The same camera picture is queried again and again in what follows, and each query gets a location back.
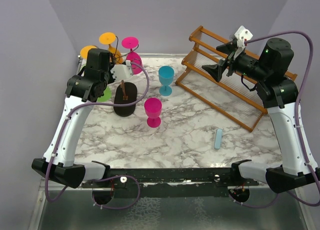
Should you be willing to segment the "wooden dish rack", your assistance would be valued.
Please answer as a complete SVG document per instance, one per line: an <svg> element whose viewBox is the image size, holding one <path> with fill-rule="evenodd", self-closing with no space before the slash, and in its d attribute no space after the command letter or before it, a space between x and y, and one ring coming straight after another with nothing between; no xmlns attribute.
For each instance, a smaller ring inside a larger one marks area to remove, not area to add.
<svg viewBox="0 0 320 230"><path fill-rule="evenodd" d="M278 106L283 108L286 104L296 101L298 88L295 84L296 74L288 72L294 52L288 41L271 37L265 44L260 56L248 51L242 52L258 60L260 76L242 75L235 72L227 76L228 67L222 74L222 79L216 82L212 76L202 69L202 65L214 65L219 61L226 61L227 54L219 52L216 47L231 40L227 40L207 29L199 26L189 37L194 43L192 50L183 58L182 65L185 71L176 80L176 85L183 88L213 109L222 113L245 130L252 132L260 119L268 113L267 109ZM183 79L191 72L205 77L221 89L238 97L259 110L260 114L252 126L246 125L242 120L232 116L226 109L209 100L183 83Z"/></svg>

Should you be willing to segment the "pink wine glass front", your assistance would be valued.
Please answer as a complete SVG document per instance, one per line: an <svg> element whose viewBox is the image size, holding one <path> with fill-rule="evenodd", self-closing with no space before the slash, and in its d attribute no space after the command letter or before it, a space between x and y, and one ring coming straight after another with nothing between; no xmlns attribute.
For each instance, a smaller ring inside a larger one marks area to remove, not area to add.
<svg viewBox="0 0 320 230"><path fill-rule="evenodd" d="M126 60L131 61L131 63L134 62L140 66L143 66L140 56L135 52L135 50L139 46L139 40L136 37L124 38L121 42L121 45L126 49L130 49L130 52L126 56Z"/></svg>

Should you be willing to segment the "blue plastic wine glass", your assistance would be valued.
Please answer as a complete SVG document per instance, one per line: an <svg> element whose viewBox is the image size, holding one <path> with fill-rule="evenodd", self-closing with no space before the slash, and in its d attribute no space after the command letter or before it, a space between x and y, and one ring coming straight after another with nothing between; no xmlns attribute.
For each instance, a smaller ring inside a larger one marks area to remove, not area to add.
<svg viewBox="0 0 320 230"><path fill-rule="evenodd" d="M161 83L161 87L159 89L159 93L162 96L169 96L172 93L172 89L170 84L174 80L175 72L170 66L162 66L158 71L158 78Z"/></svg>

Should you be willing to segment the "orange plastic wine glass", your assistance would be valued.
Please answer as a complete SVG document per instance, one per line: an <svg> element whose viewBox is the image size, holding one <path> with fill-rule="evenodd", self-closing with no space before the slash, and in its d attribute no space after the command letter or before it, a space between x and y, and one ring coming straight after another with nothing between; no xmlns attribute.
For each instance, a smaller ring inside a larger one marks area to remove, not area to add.
<svg viewBox="0 0 320 230"><path fill-rule="evenodd" d="M116 41L116 47L112 46L112 43ZM99 37L99 42L103 45L108 45L108 50L113 54L114 61L116 64L122 64L123 58L122 54L118 50L119 39L112 32L102 33Z"/></svg>

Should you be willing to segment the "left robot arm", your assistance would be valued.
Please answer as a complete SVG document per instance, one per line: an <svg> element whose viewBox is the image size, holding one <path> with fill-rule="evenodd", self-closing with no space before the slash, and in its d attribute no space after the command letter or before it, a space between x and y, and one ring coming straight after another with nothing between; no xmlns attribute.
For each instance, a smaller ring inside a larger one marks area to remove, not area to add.
<svg viewBox="0 0 320 230"><path fill-rule="evenodd" d="M94 103L112 78L110 70L113 66L110 51L93 48L88 51L83 73L67 81L63 112L54 137L43 157L35 158L31 164L42 177L72 188L91 179L99 187L110 183L110 174L104 166L75 163L75 151Z"/></svg>

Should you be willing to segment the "pink wine glass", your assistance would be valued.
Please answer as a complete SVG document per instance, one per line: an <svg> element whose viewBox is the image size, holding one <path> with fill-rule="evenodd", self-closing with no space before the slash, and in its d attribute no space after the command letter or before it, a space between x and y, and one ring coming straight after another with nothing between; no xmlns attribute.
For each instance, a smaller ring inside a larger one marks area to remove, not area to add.
<svg viewBox="0 0 320 230"><path fill-rule="evenodd" d="M126 49L130 49L130 52L126 56L126 60L131 61L131 63L134 62L140 66L143 66L140 56L135 52L135 50L139 46L139 40L136 37L124 38L121 42L121 45Z"/></svg>
<svg viewBox="0 0 320 230"><path fill-rule="evenodd" d="M157 128L161 124L160 114L162 103L158 98L149 98L144 103L144 110L147 115L147 124L151 128Z"/></svg>

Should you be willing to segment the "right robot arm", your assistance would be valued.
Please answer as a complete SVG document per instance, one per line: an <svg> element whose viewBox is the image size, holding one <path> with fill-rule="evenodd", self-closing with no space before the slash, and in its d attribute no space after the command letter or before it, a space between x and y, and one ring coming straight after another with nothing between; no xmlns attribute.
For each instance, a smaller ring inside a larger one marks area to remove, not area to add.
<svg viewBox="0 0 320 230"><path fill-rule="evenodd" d="M320 178L320 169L306 146L306 135L302 129L299 113L298 88L295 82L285 76L294 52L288 41L271 38L259 57L255 59L245 52L236 54L236 42L231 41L216 48L227 54L217 64L203 65L216 82L227 75L240 73L256 81L251 89L256 91L267 109L282 155L280 166L242 160L231 165L230 181L242 185L247 179L266 183L275 193L286 192L314 183Z"/></svg>

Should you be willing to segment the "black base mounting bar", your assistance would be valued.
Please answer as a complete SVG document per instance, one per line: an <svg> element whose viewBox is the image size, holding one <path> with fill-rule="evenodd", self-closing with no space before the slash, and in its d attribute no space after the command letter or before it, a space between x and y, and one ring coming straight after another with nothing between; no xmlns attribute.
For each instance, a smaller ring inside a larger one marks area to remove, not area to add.
<svg viewBox="0 0 320 230"><path fill-rule="evenodd" d="M229 187L244 185L257 186L258 182L251 179L237 179L232 176L231 168L111 168L104 178L125 176L127 182L119 178L98 182L88 180L82 188L98 190L114 190L117 198L135 198L140 185L140 197L227 197Z"/></svg>

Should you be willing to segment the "yellow plastic wine glass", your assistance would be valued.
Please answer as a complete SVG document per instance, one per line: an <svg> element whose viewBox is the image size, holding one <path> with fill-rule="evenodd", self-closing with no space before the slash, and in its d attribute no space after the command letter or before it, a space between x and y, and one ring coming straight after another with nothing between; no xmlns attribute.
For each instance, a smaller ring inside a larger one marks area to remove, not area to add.
<svg viewBox="0 0 320 230"><path fill-rule="evenodd" d="M81 56L81 58L87 59L87 57L88 57L88 52L89 52L89 50L91 50L91 49L97 49L97 46L87 45L87 46L83 47L83 48L80 50L80 56Z"/></svg>

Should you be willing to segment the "metal wine glass rack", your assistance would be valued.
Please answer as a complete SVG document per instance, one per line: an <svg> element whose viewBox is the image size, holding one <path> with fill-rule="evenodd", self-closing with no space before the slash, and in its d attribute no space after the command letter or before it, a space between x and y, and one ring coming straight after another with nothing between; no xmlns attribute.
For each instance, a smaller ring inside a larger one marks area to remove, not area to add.
<svg viewBox="0 0 320 230"><path fill-rule="evenodd" d="M122 55L123 63L126 60L127 55ZM138 64L132 62L133 75L141 72L138 69ZM138 90L135 84L128 82L127 80L120 81L119 86L116 89L114 97L114 112L120 117L128 117L136 109L135 101L137 100Z"/></svg>

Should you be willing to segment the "light blue flat stick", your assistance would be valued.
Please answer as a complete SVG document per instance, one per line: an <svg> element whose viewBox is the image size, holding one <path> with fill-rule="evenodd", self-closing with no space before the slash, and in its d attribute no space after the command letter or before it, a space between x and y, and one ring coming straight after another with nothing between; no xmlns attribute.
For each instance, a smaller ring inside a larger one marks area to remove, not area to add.
<svg viewBox="0 0 320 230"><path fill-rule="evenodd" d="M223 131L221 129L217 129L215 132L214 145L213 145L215 150L219 150L221 147L222 135L223 135Z"/></svg>

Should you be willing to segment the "green plastic wine glass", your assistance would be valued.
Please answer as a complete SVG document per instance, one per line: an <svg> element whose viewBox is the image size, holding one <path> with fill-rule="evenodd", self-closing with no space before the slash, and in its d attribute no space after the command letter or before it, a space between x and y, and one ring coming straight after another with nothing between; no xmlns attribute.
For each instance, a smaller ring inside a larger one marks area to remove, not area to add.
<svg viewBox="0 0 320 230"><path fill-rule="evenodd" d="M103 95L97 98L97 102L106 102L108 101L112 96L112 91L109 87L106 87L106 89L103 92Z"/></svg>

